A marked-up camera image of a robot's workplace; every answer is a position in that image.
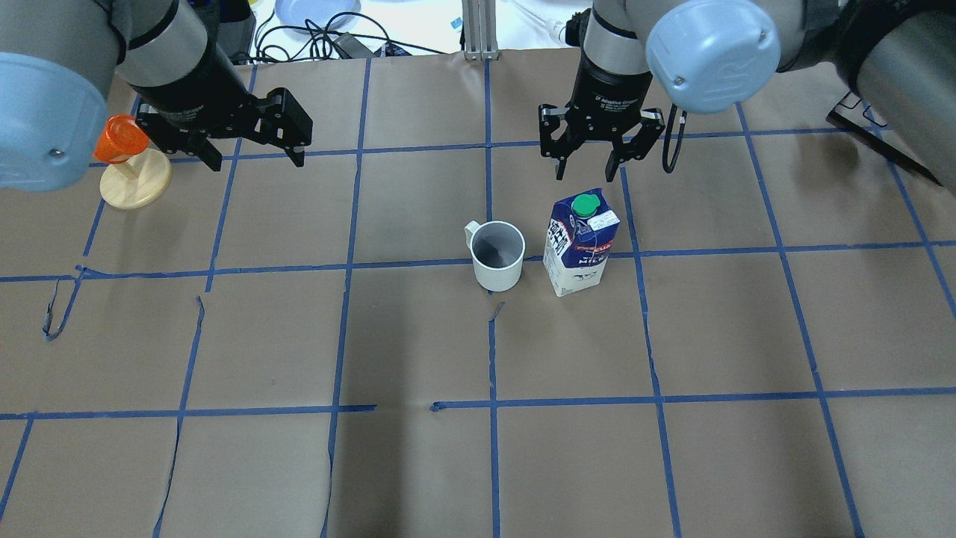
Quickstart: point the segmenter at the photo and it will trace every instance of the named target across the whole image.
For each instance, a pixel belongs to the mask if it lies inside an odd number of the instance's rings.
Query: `milk carton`
[[[558,297],[598,285],[620,219],[591,189],[558,200],[544,246],[544,266]]]

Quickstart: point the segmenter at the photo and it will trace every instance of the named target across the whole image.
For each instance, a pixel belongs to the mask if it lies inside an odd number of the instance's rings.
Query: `wire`
[[[297,62],[297,61],[331,59],[333,57],[332,54],[335,52],[335,44],[333,41],[333,36],[342,35],[344,33],[337,32],[335,30],[330,30],[330,28],[332,24],[336,22],[336,20],[345,16],[356,16],[359,18],[366,19],[372,24],[374,24],[375,26],[377,26],[382,33],[382,35],[352,34],[355,37],[362,37],[366,39],[376,39],[376,40],[384,41],[386,46],[388,44],[393,44],[393,45],[425,51],[425,52],[429,52],[433,54],[439,54],[439,55],[444,54],[443,51],[437,51],[435,49],[429,49],[428,47],[423,47],[420,45],[405,43],[402,41],[396,41],[395,39],[392,39],[391,36],[388,34],[388,31],[377,20],[373,19],[372,17],[364,13],[359,13],[355,11],[342,11],[340,13],[336,13],[335,15],[332,16],[332,18],[328,20],[328,22],[326,22],[324,28],[320,27],[313,20],[305,19],[304,26],[296,26],[296,25],[289,25],[289,24],[276,25],[263,32],[266,25],[274,18],[274,16],[275,16],[275,10],[272,10],[272,14],[270,14],[269,18],[263,21],[263,23],[259,25],[259,28],[255,32],[254,39],[253,39],[255,55],[250,55],[248,53],[238,53],[236,55],[233,55],[232,59],[241,59],[246,61],[259,61],[263,63],[290,63],[290,62]],[[308,41],[306,41],[306,43],[301,48],[299,48],[299,50],[296,51],[294,54],[290,54],[290,52],[286,48],[280,45],[276,45],[276,44],[264,45],[266,39],[269,37],[271,33],[276,31],[281,31],[281,30],[296,30],[299,32],[308,33],[309,34]],[[308,49],[308,54],[306,56],[303,56],[303,54],[306,53],[307,49]],[[281,53],[282,57],[276,57],[274,55],[278,53]]]
[[[309,23],[309,24],[312,24],[312,25],[315,24],[315,22],[312,22],[312,21],[308,21],[308,23]],[[237,53],[237,54],[233,55],[232,58],[233,58],[233,59],[244,59],[244,60],[248,60],[248,61],[260,61],[260,62],[264,62],[264,63],[287,63],[287,62],[297,62],[297,61],[309,61],[309,60],[316,60],[316,59],[329,59],[329,58],[331,57],[331,52],[332,52],[332,51],[329,51],[328,49],[326,49],[326,54],[325,54],[325,55],[323,55],[323,54],[321,53],[321,51],[316,52],[315,50],[311,50],[311,51],[310,51],[310,53],[311,53],[310,56],[297,57],[297,56],[299,56],[300,54],[302,54],[302,52],[304,52],[306,48],[312,48],[313,46],[316,46],[316,47],[317,47],[317,44],[316,44],[317,41],[320,41],[320,40],[323,38],[323,36],[322,36],[322,35],[316,35],[316,34],[315,34],[315,33],[316,33],[316,29],[317,29],[319,32],[322,32],[323,34],[328,34],[328,35],[342,35],[342,34],[344,34],[343,32],[338,32],[338,31],[335,31],[335,30],[330,30],[330,31],[328,31],[328,32],[326,33],[326,32],[324,31],[324,29],[319,29],[319,28],[317,27],[317,25],[316,25],[315,27],[311,27],[311,26],[310,26],[310,27],[306,27],[306,26],[295,26],[295,25],[287,25],[287,24],[286,24],[286,25],[278,25],[278,26],[274,26],[274,27],[272,27],[272,28],[269,28],[268,30],[266,30],[263,34],[261,34],[261,35],[258,37],[257,41],[255,42],[255,51],[256,51],[256,52],[255,52],[255,56],[250,55],[250,54],[248,54],[248,53]],[[275,31],[280,31],[280,30],[298,30],[298,31],[300,31],[300,32],[309,32],[309,33],[310,33],[310,38],[309,38],[309,41],[308,41],[302,48],[300,48],[295,54],[290,54],[289,51],[287,51],[284,47],[282,47],[282,46],[280,46],[280,45],[270,44],[270,45],[263,46],[263,43],[265,42],[265,40],[266,40],[266,38],[269,36],[269,34],[271,34],[272,32],[275,32]],[[355,37],[362,37],[362,38],[366,38],[366,39],[377,39],[377,40],[380,40],[380,41],[385,41],[385,40],[386,40],[385,37],[382,37],[382,36],[380,36],[380,35],[353,34],[353,36],[355,36]],[[404,42],[404,41],[398,41],[398,40],[396,40],[396,39],[389,39],[389,42],[391,42],[392,44],[395,44],[395,45],[399,45],[399,46],[401,46],[401,47],[406,47],[406,48],[410,48],[410,49],[416,49],[416,50],[420,50],[420,51],[425,51],[425,52],[432,53],[432,54],[436,54],[436,55],[446,54],[444,51],[438,51],[438,50],[435,50],[435,49],[429,49],[428,47],[423,47],[423,46],[421,46],[421,45],[415,45],[414,43],[406,43],[406,42]],[[281,51],[282,54],[283,54],[283,56],[284,56],[284,58],[277,58],[277,57],[275,57],[275,56],[269,55],[269,54],[268,54],[268,51],[270,51],[270,50],[278,50],[278,51]]]
[[[677,119],[677,104],[670,105],[670,117],[667,119],[667,129],[663,133],[663,153],[661,154],[661,164],[663,171],[674,173],[674,167],[677,166],[677,157],[681,154],[681,143],[684,141],[684,128],[687,126],[687,111],[681,111],[681,127],[677,132],[677,144],[674,146],[674,155],[667,162],[667,153],[670,151],[670,136],[674,133],[674,120]]]

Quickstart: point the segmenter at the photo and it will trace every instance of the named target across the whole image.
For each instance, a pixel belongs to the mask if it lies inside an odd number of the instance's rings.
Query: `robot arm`
[[[0,20],[0,187],[51,191],[82,177],[114,71],[167,153],[218,170],[208,139],[241,136],[303,164],[312,119],[285,88],[251,95],[185,0],[4,2]]]
[[[947,0],[595,0],[581,25],[581,60],[565,108],[539,107],[541,154],[557,178],[585,141],[613,145],[608,181],[643,158],[663,130],[641,110],[652,77],[682,109],[719,112],[774,72],[832,61],[956,191],[956,5]],[[561,120],[566,127],[552,139]],[[621,134],[640,124],[634,139]]]

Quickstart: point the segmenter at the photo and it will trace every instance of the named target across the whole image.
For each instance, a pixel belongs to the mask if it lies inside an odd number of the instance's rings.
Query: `blue tape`
[[[70,275],[33,275],[29,277],[0,277],[0,283],[4,282],[46,282],[57,280],[72,280]]]
[[[631,236],[631,249],[634,252],[634,269],[638,281],[638,295],[641,298],[641,323],[644,329],[644,345],[647,348],[647,364],[650,368],[651,387],[654,390],[655,407],[657,408],[658,433],[661,437],[661,456],[663,459],[664,481],[667,485],[667,503],[670,505],[670,520],[674,527],[674,536],[681,538],[681,514],[677,505],[677,489],[674,484],[674,469],[670,459],[670,441],[667,437],[667,421],[663,411],[661,397],[661,381],[658,378],[657,368],[654,365],[654,349],[651,346],[650,323],[647,321],[648,305],[647,291],[644,289],[644,269],[641,262],[641,243],[638,241],[638,231],[634,223],[634,210],[631,206],[631,191],[628,186],[627,169],[620,169],[620,184],[624,191],[624,209],[627,214],[627,229]]]
[[[665,403],[700,403],[700,402],[752,402],[773,400],[803,400],[819,398],[816,392],[744,392],[729,394],[682,394],[664,396]]]
[[[23,461],[23,453],[27,450],[27,441],[30,439],[30,431],[33,429],[33,419],[27,419],[27,425],[23,428],[23,436],[20,438],[20,445],[16,449],[16,456],[13,458],[13,466],[10,475],[7,477],[7,485],[3,490],[3,497],[0,497],[0,522],[3,521],[4,512],[7,511],[7,502],[10,500],[10,493],[13,491],[13,482],[16,481],[16,474],[20,470],[20,462]]]
[[[839,475],[840,485],[843,488],[843,497],[846,501],[847,509],[850,512],[850,521],[853,523],[854,533],[857,535],[857,537],[862,537],[863,527],[859,521],[857,504],[854,500],[853,491],[850,488],[850,481],[847,478],[846,468],[843,465],[843,455],[839,448],[839,440],[837,439],[837,431],[833,425],[833,418],[830,415],[830,405],[827,403],[827,398],[823,391],[823,380],[820,378],[820,373],[817,370],[814,347],[810,341],[810,331],[807,329],[807,323],[803,316],[803,307],[801,306],[800,298],[797,295],[796,284],[793,282],[793,273],[791,272],[790,262],[787,259],[787,249],[784,247],[783,238],[780,234],[780,228],[777,225],[776,216],[773,213],[773,204],[771,203],[770,193],[767,190],[767,183],[764,181],[763,170],[760,168],[760,161],[757,158],[756,148],[753,145],[753,139],[750,136],[750,129],[748,128],[747,117],[744,115],[744,108],[739,102],[736,104],[736,107],[737,115],[740,117],[740,124],[744,128],[744,138],[747,141],[747,149],[750,153],[750,160],[753,163],[753,170],[757,176],[757,184],[760,187],[760,195],[763,197],[764,206],[767,210],[767,218],[770,220],[771,229],[773,230],[773,240],[776,243],[777,249],[779,250],[780,262],[783,265],[784,277],[787,280],[787,287],[790,290],[790,297],[793,302],[793,311],[796,314],[797,324],[800,327],[800,335],[803,339],[803,347],[807,353],[807,362],[810,365],[810,372],[814,378],[814,385],[816,387],[816,393],[820,403],[820,411],[823,413],[823,422],[826,425],[827,437],[830,440],[830,447],[834,454],[836,471]]]
[[[663,140],[665,135],[658,137],[658,140]],[[740,131],[727,131],[720,133],[685,133],[684,138],[694,139],[694,138],[739,138],[744,136],[744,133]]]
[[[183,279],[189,277],[205,277],[208,271],[170,271],[168,273],[102,273],[89,267],[78,266],[85,280],[122,280],[122,279]]]
[[[167,157],[167,158],[169,159],[169,162],[174,165],[178,165],[182,163],[202,163],[202,160],[200,160],[199,157]],[[224,157],[223,160],[231,162],[234,160],[234,156],[228,155]]]
[[[352,270],[356,251],[356,227],[359,224],[359,195],[361,194],[361,165],[365,148],[365,120],[368,113],[368,85],[372,73],[371,58],[365,60],[365,78],[362,82],[361,113],[358,118],[358,150],[356,151],[356,179],[352,189],[352,218],[349,224],[349,250],[345,269],[345,291],[342,294],[342,313],[338,322],[338,351],[336,354],[336,380],[333,388],[333,406],[338,407],[342,394],[342,370],[345,362],[345,337],[349,319],[349,301],[352,296]],[[321,538],[329,535],[329,512],[332,508],[332,473],[336,460],[336,437],[338,433],[338,412],[332,412],[329,421],[329,496],[325,505],[325,518],[322,522]]]
[[[445,409],[485,409],[491,407],[490,400],[438,401],[431,404],[429,411],[438,413]]]
[[[491,62],[485,58],[485,222],[494,220],[494,192],[491,174]]]
[[[97,214],[93,217],[93,224],[90,225],[90,234],[86,237],[86,246],[83,247],[83,257],[86,258],[90,256],[90,250],[93,248],[93,238],[97,235],[97,229],[99,228],[99,220],[103,217],[103,208],[106,206],[106,200],[102,198],[99,199],[99,204],[97,204]]]
[[[59,325],[56,327],[56,330],[51,332],[53,326],[53,317],[54,317],[54,304],[56,303],[56,295],[59,293],[59,284],[64,280],[73,281],[73,293],[70,294],[70,301],[66,305],[66,310],[63,312],[63,319],[60,320]],[[67,322],[70,320],[70,314],[73,312],[73,305],[76,303],[76,295],[79,293],[79,287],[83,283],[83,272],[80,271],[79,276],[75,280],[63,279],[57,280],[54,285],[54,293],[50,297],[50,301],[47,303],[47,310],[43,316],[43,340],[45,342],[52,342],[63,333],[63,330],[66,328]]]
[[[242,147],[242,139],[236,139],[235,149],[232,151],[233,159],[239,155]],[[219,210],[219,223],[216,226],[216,238],[212,241],[212,256],[209,257],[209,270],[206,276],[206,293],[212,291],[212,280],[216,273],[216,258],[219,257],[219,245],[223,239],[223,229],[226,227],[226,213],[229,209],[229,199],[232,197],[232,184],[235,181],[236,168],[238,163],[233,160],[229,164],[229,178],[226,181],[226,194],[223,195],[223,207]]]
[[[198,295],[196,296],[196,304],[199,305],[199,314],[196,316],[196,330],[193,333],[192,346],[189,348],[189,360],[185,367],[183,391],[180,394],[179,411],[176,413],[176,440],[173,442],[173,460],[169,465],[169,475],[166,478],[166,494],[163,497],[163,505],[160,507],[160,513],[156,517],[156,524],[153,526],[153,538],[160,538],[160,532],[163,529],[163,516],[166,512],[166,504],[169,502],[169,492],[172,491],[173,475],[176,472],[176,460],[179,455],[179,443],[183,434],[185,404],[189,399],[189,387],[192,385],[192,372],[196,366],[196,355],[199,353],[199,340],[203,335],[203,319],[206,318],[206,307],[203,305],[203,299]]]
[[[432,265],[470,265],[471,258],[414,259],[410,261],[366,261],[353,263],[355,269],[386,269],[392,267],[429,267]]]
[[[805,245],[786,247],[787,252],[826,252],[847,250],[885,250],[885,249],[912,249],[922,247],[922,243],[915,241],[904,243],[860,243],[856,245]]]
[[[491,450],[491,535],[501,537],[501,493],[498,467],[498,373],[495,367],[497,346],[495,344],[495,319],[504,303],[498,304],[488,320],[488,377],[489,377],[489,439]]]
[[[369,147],[364,153],[412,153],[418,151],[455,151],[458,149],[476,149],[485,147],[484,144],[448,144],[439,146],[399,146],[399,147]]]
[[[876,130],[876,135],[882,140],[879,129]],[[933,246],[929,242],[929,235],[926,234],[926,229],[923,227],[923,223],[920,220],[920,215],[916,211],[916,206],[913,205],[913,200],[910,199],[909,192],[906,190],[906,185],[903,183],[902,178],[900,177],[900,170],[889,159],[886,159],[886,165],[890,168],[890,173],[893,174],[893,180],[896,181],[897,187],[900,189],[900,195],[902,196],[903,202],[906,204],[906,209],[913,218],[913,224],[916,226],[916,231],[920,235],[922,245],[926,249],[926,255],[929,256],[929,263],[932,264],[933,271],[936,273],[936,279],[940,282],[940,287],[943,289],[943,295],[946,298],[946,303],[949,305],[949,312],[952,313],[953,318],[956,318],[956,301],[953,300],[953,294],[949,289],[949,284],[946,282],[946,276],[943,273],[943,267],[940,266],[940,261],[936,258],[936,253],[933,252]]]
[[[330,413],[372,413],[376,405],[311,405],[289,407],[251,407],[225,409],[154,409],[130,411],[68,411],[2,414],[4,420],[89,420],[92,418],[173,418],[177,416],[263,416],[325,415]]]
[[[743,109],[738,109],[738,113],[742,114]],[[803,128],[803,129],[763,129],[751,131],[746,126],[744,126],[745,135],[754,136],[780,136],[780,135],[801,135],[801,134],[837,134],[850,132],[849,129],[842,127],[814,127],[814,128]]]
[[[256,273],[302,273],[308,271],[340,271],[345,269],[345,263],[328,263],[325,265],[280,265],[276,267],[232,267],[216,269],[216,275],[246,275]]]
[[[656,404],[657,396],[599,396],[589,398],[528,398],[498,400],[498,407],[574,407],[582,405]]]
[[[314,151],[306,151],[306,157],[325,157],[329,155],[355,155],[356,151],[354,149],[317,149]],[[285,153],[251,153],[248,155],[237,155],[235,157],[238,161],[255,161],[257,159],[285,159],[287,155]]]
[[[625,191],[625,196],[630,198],[630,194]],[[657,258],[666,256],[722,256],[728,254],[761,254],[774,253],[776,247],[739,247],[739,248],[718,248],[718,249],[680,249],[680,250],[649,250],[640,251],[641,258]]]
[[[850,391],[826,391],[828,398],[862,398],[885,396],[936,396],[956,394],[956,387],[914,387],[909,389],[855,389]]]
[[[518,140],[512,142],[492,142],[491,147],[525,147],[537,146],[540,144],[537,140]]]

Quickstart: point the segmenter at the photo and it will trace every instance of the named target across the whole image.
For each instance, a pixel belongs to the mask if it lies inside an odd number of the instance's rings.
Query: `carton label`
[[[568,228],[560,220],[551,219],[548,225],[548,243],[560,258],[568,251],[571,246],[571,235],[568,234]]]
[[[588,226],[595,232],[603,230],[613,224],[620,224],[620,219],[612,211],[604,212],[588,219]]]

